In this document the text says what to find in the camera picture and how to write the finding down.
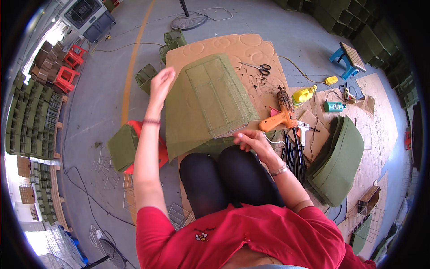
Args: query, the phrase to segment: bracelet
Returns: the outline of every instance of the bracelet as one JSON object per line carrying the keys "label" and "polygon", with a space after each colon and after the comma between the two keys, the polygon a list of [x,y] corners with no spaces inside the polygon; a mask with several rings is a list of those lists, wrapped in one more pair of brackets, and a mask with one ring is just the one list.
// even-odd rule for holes
{"label": "bracelet", "polygon": [[279,175],[279,174],[282,174],[282,173],[286,172],[289,168],[290,168],[290,167],[289,167],[289,166],[284,162],[284,165],[283,165],[281,168],[279,168],[278,170],[276,170],[276,171],[274,171],[274,172],[270,172],[270,171],[269,171],[269,174],[270,174],[271,176],[277,176],[277,175]]}
{"label": "bracelet", "polygon": [[149,124],[157,124],[157,125],[161,125],[160,121],[155,121],[155,120],[147,120],[147,119],[143,119],[142,123],[149,123]]}

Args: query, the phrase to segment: woman's left hand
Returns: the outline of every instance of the woman's left hand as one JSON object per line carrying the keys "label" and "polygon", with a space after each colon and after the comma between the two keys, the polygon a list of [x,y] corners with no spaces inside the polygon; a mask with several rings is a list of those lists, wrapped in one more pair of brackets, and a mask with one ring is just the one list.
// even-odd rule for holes
{"label": "woman's left hand", "polygon": [[161,111],[164,106],[164,100],[169,93],[170,84],[175,78],[175,70],[173,67],[161,70],[151,80],[151,91],[149,95],[149,105]]}

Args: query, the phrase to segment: blue stool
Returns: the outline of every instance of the blue stool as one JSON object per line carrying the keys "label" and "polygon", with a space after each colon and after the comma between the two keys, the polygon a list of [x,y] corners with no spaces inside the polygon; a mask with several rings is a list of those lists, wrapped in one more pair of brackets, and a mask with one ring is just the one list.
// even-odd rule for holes
{"label": "blue stool", "polygon": [[340,49],[329,58],[331,62],[339,58],[338,62],[343,60],[347,66],[346,71],[341,75],[343,80],[347,80],[351,75],[355,76],[359,71],[366,72],[366,67],[363,61],[354,48],[351,48],[343,42],[339,42]]}

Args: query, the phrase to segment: green bottle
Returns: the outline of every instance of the green bottle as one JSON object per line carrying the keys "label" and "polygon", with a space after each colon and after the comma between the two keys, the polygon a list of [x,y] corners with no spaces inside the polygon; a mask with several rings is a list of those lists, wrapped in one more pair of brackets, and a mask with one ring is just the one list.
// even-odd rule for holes
{"label": "green bottle", "polygon": [[341,112],[344,108],[347,108],[347,105],[341,102],[324,102],[325,112]]}

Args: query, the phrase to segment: red stool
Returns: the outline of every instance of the red stool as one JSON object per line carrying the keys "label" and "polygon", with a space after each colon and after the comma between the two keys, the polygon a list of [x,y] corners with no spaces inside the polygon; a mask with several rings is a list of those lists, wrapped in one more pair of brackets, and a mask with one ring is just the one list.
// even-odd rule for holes
{"label": "red stool", "polygon": [[79,72],[76,72],[68,67],[62,66],[60,68],[60,71],[58,71],[58,75],[54,80],[54,84],[57,85],[60,89],[62,89],[65,93],[69,93],[75,89],[75,86],[72,85],[73,78],[79,75]]}
{"label": "red stool", "polygon": [[411,131],[405,132],[405,149],[410,150],[412,148]]}
{"label": "red stool", "polygon": [[[140,137],[140,133],[142,131],[142,125],[143,122],[141,121],[127,121],[126,124],[133,126],[133,129],[135,130],[137,137]],[[161,168],[167,161],[169,160],[169,157],[167,155],[167,146],[166,142],[161,138],[161,136],[158,136],[158,168]],[[127,174],[133,174],[134,172],[134,164],[130,165],[124,173]]]}
{"label": "red stool", "polygon": [[70,48],[69,52],[67,53],[66,57],[64,57],[64,61],[68,63],[73,69],[75,69],[76,65],[83,64],[82,55],[83,53],[88,51],[84,50],[80,46],[73,45],[72,48]]}

